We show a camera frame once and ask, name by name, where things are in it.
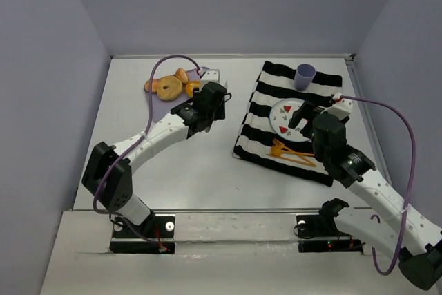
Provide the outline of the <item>lavender plastic tray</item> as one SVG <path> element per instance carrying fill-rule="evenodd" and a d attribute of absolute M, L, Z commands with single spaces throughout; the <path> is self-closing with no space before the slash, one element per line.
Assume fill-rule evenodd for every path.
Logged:
<path fill-rule="evenodd" d="M 203 66 L 201 67 L 199 73 L 204 74 L 207 72 L 210 68 Z M 186 70 L 189 80 L 190 81 L 199 81 L 200 77 L 197 74 L 196 69 L 189 69 Z M 153 121 L 158 122 L 160 121 L 167 113 L 170 112 L 170 110 L 177 105 L 181 104 L 182 102 L 185 102 L 189 99 L 189 96 L 184 92 L 185 88 L 183 87 L 183 91 L 180 94 L 177 99 L 173 101 L 162 101 L 155 93 L 153 94 Z"/>

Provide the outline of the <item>small glazed bread roll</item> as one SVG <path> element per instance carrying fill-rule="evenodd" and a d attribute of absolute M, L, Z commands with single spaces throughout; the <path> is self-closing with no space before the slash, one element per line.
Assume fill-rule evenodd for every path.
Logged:
<path fill-rule="evenodd" d="M 176 70 L 175 77 L 178 78 L 184 85 L 189 82 L 189 76 L 183 68 L 179 68 Z"/>

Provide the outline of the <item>metal table edge rail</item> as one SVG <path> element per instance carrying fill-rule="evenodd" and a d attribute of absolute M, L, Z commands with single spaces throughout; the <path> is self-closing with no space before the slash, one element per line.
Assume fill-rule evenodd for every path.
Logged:
<path fill-rule="evenodd" d="M 111 59 L 159 59 L 166 55 L 111 55 Z M 344 59 L 345 61 L 353 61 L 355 54 L 350 53 L 280 53 L 280 54 L 265 54 L 265 53 L 201 53 L 190 54 L 189 57 L 193 59 L 257 59 L 257 58 L 277 58 L 277 59 Z"/>

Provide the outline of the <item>large beige bagel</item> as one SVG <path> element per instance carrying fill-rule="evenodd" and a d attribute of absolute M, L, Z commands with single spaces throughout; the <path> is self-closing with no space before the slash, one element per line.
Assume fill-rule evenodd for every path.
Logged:
<path fill-rule="evenodd" d="M 175 100 L 182 93 L 182 82 L 174 76 L 165 76 L 158 80 L 157 96 L 163 101 Z"/>

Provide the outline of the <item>black white striped cloth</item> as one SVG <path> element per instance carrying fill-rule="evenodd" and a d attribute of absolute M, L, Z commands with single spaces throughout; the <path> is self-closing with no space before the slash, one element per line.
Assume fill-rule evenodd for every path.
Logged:
<path fill-rule="evenodd" d="M 273 131 L 269 114 L 274 104 L 282 99 L 308 100 L 319 106 L 329 106 L 329 98 L 340 93 L 343 78 L 340 75 L 318 71 L 307 90 L 299 92 L 294 88 L 296 71 L 284 64 L 266 61 L 256 79 L 249 98 L 248 110 L 241 123 L 233 148 L 233 156 L 286 175 L 310 180 L 327 187 L 333 185 L 333 178 L 313 157 L 271 154 L 273 140 L 277 139 L 293 151 L 313 153 L 308 142 L 289 142 Z"/>

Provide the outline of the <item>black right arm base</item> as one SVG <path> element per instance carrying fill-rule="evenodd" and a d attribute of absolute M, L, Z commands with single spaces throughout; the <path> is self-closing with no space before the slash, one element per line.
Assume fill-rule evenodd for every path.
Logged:
<path fill-rule="evenodd" d="M 364 242 L 338 230 L 335 218 L 349 208 L 339 198 L 325 202 L 316 214 L 296 216 L 294 236 L 299 239 L 300 253 L 358 252 L 363 253 Z"/>

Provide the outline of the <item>orange plastic fork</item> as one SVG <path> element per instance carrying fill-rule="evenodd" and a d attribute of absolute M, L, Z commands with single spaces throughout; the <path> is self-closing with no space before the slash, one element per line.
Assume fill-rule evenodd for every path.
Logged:
<path fill-rule="evenodd" d="M 280 142 L 279 140 L 277 140 L 277 139 L 274 139 L 273 140 L 273 146 L 281 146 L 283 149 L 290 149 L 290 148 L 288 148 L 287 146 L 285 146 L 282 142 Z"/>

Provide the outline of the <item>watermelon pattern plate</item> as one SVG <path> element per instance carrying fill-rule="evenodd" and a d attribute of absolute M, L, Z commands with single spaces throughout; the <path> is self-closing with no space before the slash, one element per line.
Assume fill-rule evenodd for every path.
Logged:
<path fill-rule="evenodd" d="M 273 131 L 282 139 L 289 142 L 308 142 L 309 139 L 304 137 L 300 131 L 307 125 L 306 119 L 301 121 L 292 129 L 289 127 L 289 122 L 294 113 L 302 106 L 301 99 L 282 99 L 273 105 L 270 114 L 269 122 Z"/>

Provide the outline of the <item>pale round bread bun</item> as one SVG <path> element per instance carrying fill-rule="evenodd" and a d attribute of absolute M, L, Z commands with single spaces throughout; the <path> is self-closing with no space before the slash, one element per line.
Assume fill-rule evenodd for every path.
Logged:
<path fill-rule="evenodd" d="M 159 80 L 158 79 L 153 79 L 153 80 L 148 80 L 146 81 L 145 85 L 144 85 L 144 90 L 146 92 L 152 92 L 152 93 L 157 93 L 157 87 L 159 85 Z"/>

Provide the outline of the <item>orange glazed donut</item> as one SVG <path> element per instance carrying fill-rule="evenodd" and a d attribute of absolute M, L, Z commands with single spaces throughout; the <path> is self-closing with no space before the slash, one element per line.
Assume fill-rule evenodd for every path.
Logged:
<path fill-rule="evenodd" d="M 189 81 L 185 86 L 185 93 L 189 98 L 193 97 L 194 91 L 198 91 L 200 89 L 199 81 Z"/>

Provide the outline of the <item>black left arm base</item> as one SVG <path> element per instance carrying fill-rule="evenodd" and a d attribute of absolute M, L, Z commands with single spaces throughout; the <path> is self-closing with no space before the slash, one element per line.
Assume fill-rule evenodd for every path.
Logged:
<path fill-rule="evenodd" d="M 109 250 L 114 254 L 174 254 L 175 214 L 158 213 L 146 225 L 129 226 L 119 216 L 113 224 Z"/>

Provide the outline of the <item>orange plastic spoon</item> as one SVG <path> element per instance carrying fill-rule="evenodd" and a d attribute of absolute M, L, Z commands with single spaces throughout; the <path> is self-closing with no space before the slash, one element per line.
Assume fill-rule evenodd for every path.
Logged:
<path fill-rule="evenodd" d="M 281 146 L 276 146 L 276 145 L 271 147 L 271 154 L 274 156 L 281 156 L 282 154 L 290 154 L 290 155 L 314 157 L 313 153 L 302 153 L 302 152 L 292 151 L 290 149 L 283 149 Z"/>

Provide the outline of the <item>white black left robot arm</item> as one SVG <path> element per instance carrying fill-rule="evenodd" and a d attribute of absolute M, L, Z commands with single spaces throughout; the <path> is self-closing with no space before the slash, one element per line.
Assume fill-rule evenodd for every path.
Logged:
<path fill-rule="evenodd" d="M 191 99 L 171 109 L 147 132 L 113 145 L 105 142 L 92 149 L 81 183 L 105 213 L 117 215 L 134 227 L 149 227 L 154 212 L 133 193 L 132 176 L 164 149 L 196 133 L 209 131 L 225 118 L 227 89 L 216 82 L 205 84 Z"/>

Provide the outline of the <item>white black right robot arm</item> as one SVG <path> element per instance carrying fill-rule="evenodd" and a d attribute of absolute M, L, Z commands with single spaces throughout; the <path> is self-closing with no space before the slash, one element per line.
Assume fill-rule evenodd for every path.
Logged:
<path fill-rule="evenodd" d="M 289 122 L 294 129 L 301 120 L 307 121 L 300 133 L 311 140 L 315 159 L 374 210 L 366 218 L 335 198 L 323 205 L 320 214 L 340 232 L 390 257 L 384 276 L 398 267 L 411 284 L 428 291 L 441 277 L 441 228 L 409 204 L 409 193 L 401 196 L 364 153 L 348 145 L 345 124 L 352 101 L 353 97 L 336 95 L 328 108 L 305 101 Z"/>

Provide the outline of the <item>lavender plastic cup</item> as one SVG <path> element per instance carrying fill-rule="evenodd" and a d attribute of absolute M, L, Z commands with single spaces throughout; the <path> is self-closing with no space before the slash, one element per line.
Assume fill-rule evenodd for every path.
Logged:
<path fill-rule="evenodd" d="M 305 91 L 316 76 L 316 69 L 311 64 L 300 64 L 294 76 L 294 88 Z"/>

